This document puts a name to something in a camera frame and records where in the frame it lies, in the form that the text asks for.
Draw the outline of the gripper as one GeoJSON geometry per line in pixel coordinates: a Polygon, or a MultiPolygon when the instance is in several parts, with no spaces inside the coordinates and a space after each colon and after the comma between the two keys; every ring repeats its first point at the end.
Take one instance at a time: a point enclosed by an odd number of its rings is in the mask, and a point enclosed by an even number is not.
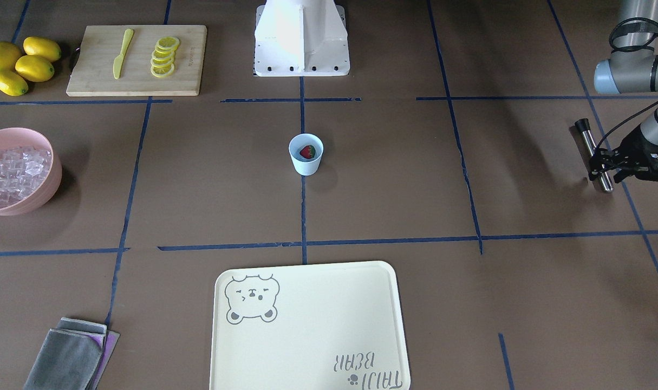
{"type": "Polygon", "coordinates": [[[614,180],[620,183],[629,176],[658,182],[658,145],[642,133],[630,133],[613,151],[595,151],[587,166],[590,181],[610,181],[609,172],[618,170],[614,180]]]}

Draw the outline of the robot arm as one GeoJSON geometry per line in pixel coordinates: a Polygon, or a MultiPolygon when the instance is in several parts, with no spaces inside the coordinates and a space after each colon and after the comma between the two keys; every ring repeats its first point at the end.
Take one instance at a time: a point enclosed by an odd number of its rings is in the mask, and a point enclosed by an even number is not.
{"type": "MultiPolygon", "coordinates": [[[[623,1],[609,34],[610,57],[596,65],[594,88],[600,94],[658,92],[658,1],[623,1]]],[[[658,101],[649,115],[621,143],[609,150],[593,147],[589,180],[615,170],[614,182],[634,176],[658,182],[658,101]]]]}

